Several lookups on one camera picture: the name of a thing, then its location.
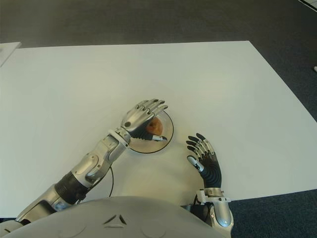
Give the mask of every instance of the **silver robotic hand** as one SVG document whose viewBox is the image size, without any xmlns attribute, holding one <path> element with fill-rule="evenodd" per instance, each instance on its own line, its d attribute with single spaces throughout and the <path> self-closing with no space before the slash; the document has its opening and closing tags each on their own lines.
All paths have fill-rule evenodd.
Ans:
<svg viewBox="0 0 317 238">
<path fill-rule="evenodd" d="M 187 156 L 187 160 L 200 173 L 205 188 L 197 191 L 195 202 L 190 210 L 229 238 L 233 227 L 233 217 L 228 206 L 230 199 L 225 197 L 221 190 L 221 170 L 217 156 L 204 136 L 199 133 L 196 133 L 196 136 L 188 136 L 190 140 L 186 141 L 187 148 L 193 152 L 193 155 Z"/>
<path fill-rule="evenodd" d="M 124 128 L 133 138 L 143 140 L 167 141 L 167 138 L 147 132 L 146 127 L 151 120 L 167 108 L 165 101 L 152 99 L 144 100 L 131 109 L 121 122 Z"/>
<path fill-rule="evenodd" d="M 109 134 L 98 142 L 94 150 L 87 153 L 58 183 L 53 184 L 38 199 L 25 208 L 16 218 L 15 223 L 2 224 L 3 232 L 14 229 L 56 211 L 61 211 L 83 200 L 107 174 L 112 163 L 129 148 L 131 137 L 145 140 L 164 141 L 164 136 L 157 136 L 146 131 L 151 120 L 167 108 L 164 101 L 145 100 L 134 106 L 123 118 L 121 126 L 110 130 Z"/>
</svg>

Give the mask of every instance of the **white table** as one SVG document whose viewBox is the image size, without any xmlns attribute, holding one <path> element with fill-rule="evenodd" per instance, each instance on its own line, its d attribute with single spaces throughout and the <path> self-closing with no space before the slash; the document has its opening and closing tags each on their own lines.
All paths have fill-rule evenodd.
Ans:
<svg viewBox="0 0 317 238">
<path fill-rule="evenodd" d="M 0 217 L 15 217 L 143 99 L 165 99 L 173 141 L 126 151 L 113 195 L 190 203 L 203 187 L 187 135 L 214 146 L 228 197 L 317 187 L 317 123 L 248 41 L 17 49 L 1 68 Z M 110 173 L 87 199 L 108 196 Z"/>
</svg>

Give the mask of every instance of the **black cable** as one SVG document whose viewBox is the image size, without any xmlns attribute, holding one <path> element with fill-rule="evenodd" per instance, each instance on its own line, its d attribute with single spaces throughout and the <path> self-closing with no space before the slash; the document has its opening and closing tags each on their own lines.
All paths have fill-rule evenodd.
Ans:
<svg viewBox="0 0 317 238">
<path fill-rule="evenodd" d="M 207 215 L 205 217 L 205 222 L 207 221 L 208 215 L 210 214 L 210 210 L 211 210 L 211 205 L 210 204 L 206 204 L 206 205 L 208 207 L 208 212 L 207 212 Z"/>
<path fill-rule="evenodd" d="M 110 170 L 111 170 L 111 174 L 112 174 L 112 186 L 111 186 L 111 191 L 110 191 L 110 194 L 109 194 L 109 197 L 111 197 L 111 194 L 112 194 L 112 191 L 113 191 L 113 185 L 114 185 L 114 178 L 113 178 L 113 170 L 112 170 L 112 167 L 110 166 Z M 89 188 L 89 190 L 87 191 L 87 193 L 90 191 L 90 190 L 92 190 L 94 187 L 96 187 L 97 185 L 98 185 L 98 183 L 100 183 L 101 182 L 101 180 L 103 180 L 103 178 L 105 177 L 106 175 L 104 175 L 102 178 L 100 178 L 92 187 L 90 187 Z M 77 205 L 82 201 L 82 200 L 84 200 L 85 198 L 83 198 L 83 199 L 79 199 L 78 201 L 77 201 Z"/>
<path fill-rule="evenodd" d="M 112 170 L 112 167 L 111 167 L 111 166 L 110 166 L 110 170 L 111 170 L 111 174 L 112 174 L 112 186 L 111 186 L 111 191 L 110 191 L 109 197 L 111 197 L 112 190 L 113 190 L 113 185 L 114 185 L 113 170 Z"/>
<path fill-rule="evenodd" d="M 195 196 L 195 199 L 194 199 L 193 205 L 195 205 L 195 204 L 196 204 L 196 201 L 197 201 L 197 195 Z"/>
</svg>

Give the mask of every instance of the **robotic hand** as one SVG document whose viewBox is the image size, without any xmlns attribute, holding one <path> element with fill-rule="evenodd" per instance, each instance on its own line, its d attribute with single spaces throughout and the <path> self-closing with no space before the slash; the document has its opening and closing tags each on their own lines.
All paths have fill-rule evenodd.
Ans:
<svg viewBox="0 0 317 238">
<path fill-rule="evenodd" d="M 5 228 L 1 230 L 10 232 L 83 200 L 107 174 L 112 163 L 129 147 L 131 137 L 166 141 L 166 137 L 146 131 L 151 120 L 167 108 L 164 103 L 163 100 L 152 99 L 134 106 L 123 118 L 119 128 L 110 130 L 79 164 L 25 208 L 15 221 L 5 224 Z"/>
<path fill-rule="evenodd" d="M 217 156 L 204 136 L 199 133 L 196 133 L 196 136 L 197 138 L 188 136 L 190 140 L 186 141 L 187 148 L 195 154 L 187 156 L 187 160 L 200 173 L 205 189 L 197 191 L 190 211 L 229 238 L 233 227 L 233 217 L 228 206 L 230 199 L 224 197 L 221 190 L 221 171 Z"/>
</svg>

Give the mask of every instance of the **gray carpet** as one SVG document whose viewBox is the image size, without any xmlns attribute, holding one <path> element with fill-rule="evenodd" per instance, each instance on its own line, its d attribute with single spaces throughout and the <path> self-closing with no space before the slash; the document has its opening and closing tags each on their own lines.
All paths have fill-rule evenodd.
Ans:
<svg viewBox="0 0 317 238">
<path fill-rule="evenodd" d="M 1 0 L 0 17 L 22 47 L 250 40 L 317 120 L 317 13 L 297 0 Z M 317 237 L 316 197 L 232 202 L 233 237 Z"/>
</svg>

